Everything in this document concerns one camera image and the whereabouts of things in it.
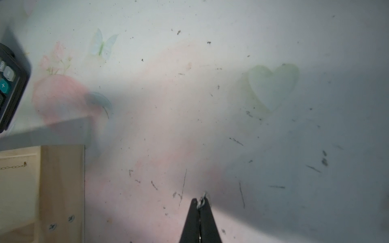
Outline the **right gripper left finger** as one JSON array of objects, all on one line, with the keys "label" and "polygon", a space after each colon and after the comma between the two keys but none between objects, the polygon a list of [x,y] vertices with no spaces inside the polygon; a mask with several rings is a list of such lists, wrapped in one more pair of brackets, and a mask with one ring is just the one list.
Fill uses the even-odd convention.
[{"label": "right gripper left finger", "polygon": [[190,203],[186,221],[179,243],[199,243],[200,242],[200,214],[197,209],[198,200],[193,198]]}]

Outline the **wooden jewelry display stand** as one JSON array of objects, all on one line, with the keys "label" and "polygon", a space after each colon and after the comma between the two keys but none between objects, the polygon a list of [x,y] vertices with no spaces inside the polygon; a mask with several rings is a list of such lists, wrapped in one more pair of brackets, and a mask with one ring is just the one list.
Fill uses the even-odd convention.
[{"label": "wooden jewelry display stand", "polygon": [[2,151],[1,242],[84,242],[84,182],[83,145]]}]

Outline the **black calculator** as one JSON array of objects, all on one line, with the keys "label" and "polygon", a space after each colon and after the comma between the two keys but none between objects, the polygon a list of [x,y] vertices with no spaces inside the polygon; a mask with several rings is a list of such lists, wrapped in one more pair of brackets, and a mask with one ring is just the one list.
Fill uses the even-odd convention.
[{"label": "black calculator", "polygon": [[1,132],[8,129],[28,79],[22,63],[11,49],[1,44]]}]

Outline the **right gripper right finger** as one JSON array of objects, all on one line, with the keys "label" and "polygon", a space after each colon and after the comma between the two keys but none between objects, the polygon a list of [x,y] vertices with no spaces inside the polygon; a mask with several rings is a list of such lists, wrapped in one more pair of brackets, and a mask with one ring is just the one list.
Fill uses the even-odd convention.
[{"label": "right gripper right finger", "polygon": [[215,219],[212,214],[209,200],[203,196],[199,205],[200,214],[200,242],[222,243]]}]

